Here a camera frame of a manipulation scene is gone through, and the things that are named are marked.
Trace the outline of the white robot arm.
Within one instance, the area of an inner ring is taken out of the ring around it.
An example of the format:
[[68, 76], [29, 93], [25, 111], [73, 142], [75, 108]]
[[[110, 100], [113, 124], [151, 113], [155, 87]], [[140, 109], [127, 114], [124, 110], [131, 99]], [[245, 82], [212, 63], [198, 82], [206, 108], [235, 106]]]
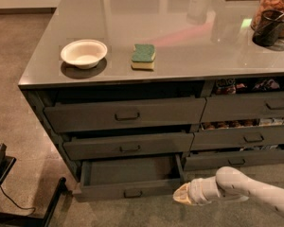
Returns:
[[284, 188], [256, 181], [241, 171], [223, 166], [209, 178], [194, 179], [181, 185], [173, 199], [186, 205], [207, 205], [212, 201], [247, 201], [267, 204], [284, 218]]

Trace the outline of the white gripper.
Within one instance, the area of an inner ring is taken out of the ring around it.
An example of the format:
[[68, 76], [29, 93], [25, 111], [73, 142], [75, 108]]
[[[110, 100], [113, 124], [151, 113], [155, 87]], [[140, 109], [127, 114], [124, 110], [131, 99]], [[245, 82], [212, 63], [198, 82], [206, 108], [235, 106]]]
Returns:
[[194, 179], [173, 193], [175, 201], [186, 205], [207, 205], [221, 196], [215, 177]]

